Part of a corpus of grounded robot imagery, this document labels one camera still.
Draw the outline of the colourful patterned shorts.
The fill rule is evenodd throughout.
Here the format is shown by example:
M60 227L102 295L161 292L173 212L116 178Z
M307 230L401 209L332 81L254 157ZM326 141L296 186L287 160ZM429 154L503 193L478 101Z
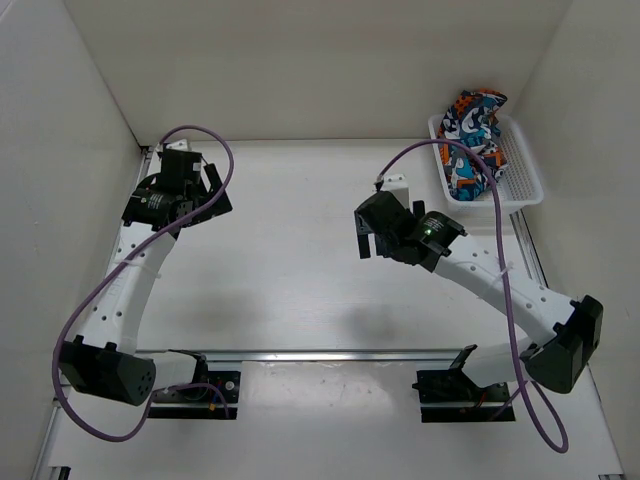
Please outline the colourful patterned shorts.
M450 195L474 201L503 176L508 161L500 147L497 112L508 101L489 89L462 91L447 109L437 136L454 143L439 146Z

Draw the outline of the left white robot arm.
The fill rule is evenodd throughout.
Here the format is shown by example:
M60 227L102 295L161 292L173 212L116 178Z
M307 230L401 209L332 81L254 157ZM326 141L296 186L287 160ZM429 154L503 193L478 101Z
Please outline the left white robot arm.
M206 395L210 377L197 355L137 355L140 323L164 260L180 234L175 221L206 222L231 211L214 164L185 140L165 144L160 169L140 181L122 214L114 279L90 303L85 323L63 342L58 368L79 393L139 406L175 385L188 400Z

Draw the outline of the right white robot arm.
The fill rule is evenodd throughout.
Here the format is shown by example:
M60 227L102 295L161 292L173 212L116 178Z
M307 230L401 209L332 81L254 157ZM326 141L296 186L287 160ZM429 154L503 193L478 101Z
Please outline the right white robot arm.
M454 282L526 334L488 348L465 347L435 373L430 394L441 401L470 400L517 377L554 393L572 391L600 343L600 301L590 295L575 300L544 287L484 249L455 220L437 211L417 216L387 191L365 200L355 220L374 236L378 255Z

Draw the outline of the white plastic basket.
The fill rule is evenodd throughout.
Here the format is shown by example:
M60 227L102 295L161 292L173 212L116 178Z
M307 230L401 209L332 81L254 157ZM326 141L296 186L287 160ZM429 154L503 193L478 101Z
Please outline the white plastic basket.
M507 160L507 168L497 183L497 189L501 214L506 217L524 207L540 204L544 198L544 191L537 175L534 158L519 125L504 114L498 114L497 119L501 131L499 146ZM483 193L477 200L467 202L455 200L450 195L439 146L433 145L433 151L448 214L474 218L493 217L495 211L490 191Z

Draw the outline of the aluminium front rail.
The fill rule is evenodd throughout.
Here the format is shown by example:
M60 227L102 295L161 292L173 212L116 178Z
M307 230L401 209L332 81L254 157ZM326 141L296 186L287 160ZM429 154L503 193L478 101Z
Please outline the aluminium front rail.
M195 350L210 363L435 362L450 364L461 349L253 349Z

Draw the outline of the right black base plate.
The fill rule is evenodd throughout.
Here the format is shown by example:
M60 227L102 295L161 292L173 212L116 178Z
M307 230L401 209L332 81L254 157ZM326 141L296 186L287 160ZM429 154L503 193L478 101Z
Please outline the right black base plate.
M446 369L416 372L412 388L418 392L423 424L516 420L506 383L478 387L463 372L466 360L476 349L475 344L466 346Z

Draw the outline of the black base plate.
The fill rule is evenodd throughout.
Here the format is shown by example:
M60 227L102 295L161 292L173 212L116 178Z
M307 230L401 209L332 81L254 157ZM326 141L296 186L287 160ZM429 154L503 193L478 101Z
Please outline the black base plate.
M418 392L423 424L516 420L506 383L478 387L463 372L466 360L476 349L475 344L466 346L446 369L416 372L412 388Z
M207 362L196 382L213 385L159 393L150 408L150 419L236 420L241 392L241 364Z

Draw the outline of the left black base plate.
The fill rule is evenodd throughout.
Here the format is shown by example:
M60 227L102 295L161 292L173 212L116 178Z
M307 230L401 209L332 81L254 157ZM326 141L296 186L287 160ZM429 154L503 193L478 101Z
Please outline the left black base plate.
M241 392L241 364L207 362L196 382L213 385L159 393L150 408L150 419L236 420Z

